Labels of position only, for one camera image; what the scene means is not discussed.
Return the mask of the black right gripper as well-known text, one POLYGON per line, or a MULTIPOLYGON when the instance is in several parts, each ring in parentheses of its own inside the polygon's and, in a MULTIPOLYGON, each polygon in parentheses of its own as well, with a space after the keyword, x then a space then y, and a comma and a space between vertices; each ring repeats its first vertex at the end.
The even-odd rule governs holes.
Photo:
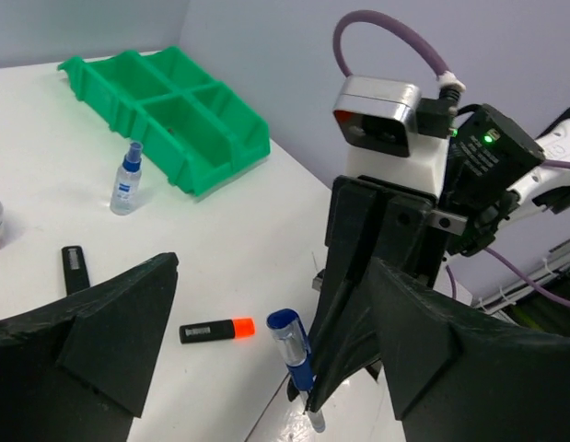
MULTIPOLYGON (((428 217, 419 256, 405 270, 429 285, 445 256, 471 257, 493 243, 499 226, 522 205, 512 187, 545 161, 538 143, 495 107, 475 104, 460 112, 470 117, 448 141, 439 219, 428 217)), ((344 380, 380 360, 370 302, 356 283, 377 242, 387 200, 372 182, 334 180, 327 260, 308 335, 314 374, 308 411, 319 411, 344 380)))

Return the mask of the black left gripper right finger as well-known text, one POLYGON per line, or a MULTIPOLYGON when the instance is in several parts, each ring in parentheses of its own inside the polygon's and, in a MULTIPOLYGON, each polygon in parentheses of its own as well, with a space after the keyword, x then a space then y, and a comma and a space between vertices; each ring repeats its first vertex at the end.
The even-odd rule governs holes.
POLYGON ((569 337, 485 315, 379 259, 368 296, 407 440, 570 441, 569 337))

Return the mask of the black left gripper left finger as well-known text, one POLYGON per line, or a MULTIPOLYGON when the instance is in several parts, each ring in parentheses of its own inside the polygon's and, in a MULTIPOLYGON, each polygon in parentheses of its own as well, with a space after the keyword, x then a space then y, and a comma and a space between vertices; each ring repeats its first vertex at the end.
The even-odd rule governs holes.
POLYGON ((0 320, 0 441, 125 441, 178 284, 175 253, 0 320))

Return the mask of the blue gel pen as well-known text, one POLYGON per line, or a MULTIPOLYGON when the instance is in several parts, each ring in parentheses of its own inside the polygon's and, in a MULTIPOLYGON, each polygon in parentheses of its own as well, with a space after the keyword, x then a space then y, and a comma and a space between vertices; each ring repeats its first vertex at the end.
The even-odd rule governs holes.
POLYGON ((266 325, 303 404, 307 406, 314 386, 314 375, 310 364, 310 344, 301 318, 291 308, 283 308, 269 314, 266 325))

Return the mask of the blue highlighter marker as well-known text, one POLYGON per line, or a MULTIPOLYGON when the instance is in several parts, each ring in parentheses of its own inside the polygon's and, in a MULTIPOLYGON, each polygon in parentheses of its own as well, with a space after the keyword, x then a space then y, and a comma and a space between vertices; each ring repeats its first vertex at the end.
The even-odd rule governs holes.
POLYGON ((61 249, 65 293, 71 296, 90 288, 89 275, 81 246, 66 246, 61 249))

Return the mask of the orange highlighter marker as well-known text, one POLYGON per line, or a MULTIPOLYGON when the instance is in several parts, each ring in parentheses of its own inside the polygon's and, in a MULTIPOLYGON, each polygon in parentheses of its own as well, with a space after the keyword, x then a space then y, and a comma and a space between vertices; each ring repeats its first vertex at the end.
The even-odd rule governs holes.
POLYGON ((255 322, 252 318, 214 320, 181 325, 179 339, 182 344, 208 343, 248 338, 253 336, 255 331, 255 322))

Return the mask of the small clear spray bottle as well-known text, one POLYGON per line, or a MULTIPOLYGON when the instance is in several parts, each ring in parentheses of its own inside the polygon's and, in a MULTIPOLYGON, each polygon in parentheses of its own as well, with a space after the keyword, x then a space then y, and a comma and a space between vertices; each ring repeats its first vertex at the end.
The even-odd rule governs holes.
POLYGON ((110 200, 110 210, 116 215, 127 215, 133 210, 134 196, 142 176, 142 153, 143 145, 132 141, 116 172, 110 200))

